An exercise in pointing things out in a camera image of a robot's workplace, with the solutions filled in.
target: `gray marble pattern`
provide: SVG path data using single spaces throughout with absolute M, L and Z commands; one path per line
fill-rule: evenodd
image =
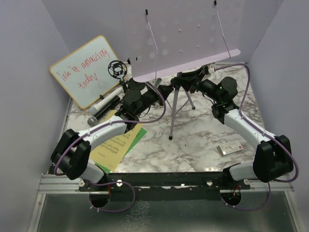
M 239 94 L 234 98 L 239 105 L 247 84 L 247 73 L 243 67 L 231 67 L 212 74 L 210 80 L 219 83 L 226 76 L 237 80 Z M 169 84 L 170 75 L 163 78 L 163 84 Z M 123 158 L 116 172 L 201 172 L 221 171 L 233 164 L 251 161 L 254 158 L 253 148 L 235 131 L 222 125 L 211 113 L 211 102 L 204 99 L 200 92 L 191 95 L 195 110 L 188 103 L 177 115 L 173 133 L 173 140 L 169 140 L 171 123 L 171 109 L 167 110 L 163 118 L 152 124 L 144 124 L 146 135 Z M 173 93 L 168 101 L 172 104 Z M 187 101 L 183 89 L 179 92 L 178 108 Z M 163 107 L 156 104 L 143 120 L 160 116 Z M 253 121 L 263 126 L 257 103 L 252 89 L 243 107 L 243 112 Z M 89 108 L 82 110 L 73 103 L 67 129 L 80 131 L 89 128 L 87 119 L 90 117 Z M 239 140 L 242 151 L 222 156 L 218 146 L 234 140 Z

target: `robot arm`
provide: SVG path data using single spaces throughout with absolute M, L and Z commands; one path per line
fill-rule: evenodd
M 233 102 L 233 98 L 238 93 L 234 78 L 225 77 L 217 85 L 210 80 L 204 80 L 197 90 L 215 101 L 211 107 L 214 117 L 235 130 L 256 151 L 253 163 L 245 162 L 225 169 L 231 179 L 259 179 L 266 183 L 293 170 L 293 161 L 288 154 L 265 134 L 277 140 L 291 152 L 289 139 L 284 135 L 276 136 L 246 118 L 251 123 L 249 125 L 240 115 L 239 107 Z
M 59 169 L 69 179 L 74 180 L 80 177 L 92 183 L 101 180 L 104 172 L 89 159 L 90 152 L 105 141 L 133 129 L 136 123 L 132 122 L 139 121 L 138 115 L 155 102 L 160 101 L 158 94 L 152 89 L 141 95 L 135 87 L 129 86 L 123 98 L 123 105 L 109 120 L 87 130 L 75 132 L 69 129 L 63 133 L 51 155 L 51 160 L 54 164 L 59 162 Z M 173 91 L 173 87 L 160 85 L 157 90 L 166 100 Z M 74 142 L 76 144 L 63 156 Z

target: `microphone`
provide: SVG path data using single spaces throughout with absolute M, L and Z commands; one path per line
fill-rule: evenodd
M 113 97 L 117 96 L 122 92 L 122 87 L 119 87 L 114 92 L 112 92 L 110 95 L 108 95 L 106 98 L 104 98 L 102 101 L 100 101 L 98 104 L 95 104 L 90 108 L 91 115 L 95 115 L 101 108 L 103 108 Z
M 105 104 L 105 106 L 103 106 L 103 108 L 87 120 L 88 125 L 91 127 L 97 125 L 99 120 L 107 113 L 107 111 L 114 109 L 119 102 L 120 98 L 118 96 L 114 96 L 107 104 Z

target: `lavender wall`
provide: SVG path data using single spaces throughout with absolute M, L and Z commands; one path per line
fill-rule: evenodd
M 69 99 L 49 66 L 68 50 L 41 0 L 2 0 L 0 31 L 0 230 L 25 232 Z
M 309 1 L 286 0 L 249 63 L 252 88 L 268 130 L 285 134 L 300 174 L 293 183 L 309 230 Z
M 104 35 L 120 59 L 128 58 L 117 0 L 42 0 L 69 51 Z M 240 30 L 241 55 L 228 62 L 248 62 L 275 16 L 281 0 L 246 0 Z

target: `red handwriting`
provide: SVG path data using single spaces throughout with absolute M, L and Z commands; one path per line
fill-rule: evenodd
M 68 71 L 64 71 L 63 73 L 59 73 L 59 72 L 56 72 L 59 76 L 61 76 L 62 77 L 62 79 L 64 80 L 64 81 L 66 81 L 67 79 L 68 79 L 68 77 L 71 75 L 71 73 L 70 72 L 68 72 Z
M 99 53 L 94 53 L 93 56 L 89 57 L 88 59 L 86 59 L 84 62 L 82 62 L 82 68 L 86 68 L 88 67 L 91 63 L 98 61 L 99 59 L 102 59 L 104 57 L 108 56 L 109 60 L 111 57 L 108 54 L 108 52 L 105 49 L 102 49 Z
M 85 80 L 82 83 L 78 83 L 78 87 L 79 88 L 86 88 L 88 84 L 90 84 L 92 81 L 96 80 L 98 82 L 98 86 L 99 88 L 101 88 L 100 86 L 100 82 L 98 81 L 97 75 L 96 73 L 94 73 L 94 75 L 90 75 L 88 76 L 87 74 L 85 74 Z
M 76 66 L 73 66 L 73 68 L 71 68 L 70 66 L 68 66 L 69 69 L 72 69 L 74 72 L 79 72 L 78 68 Z

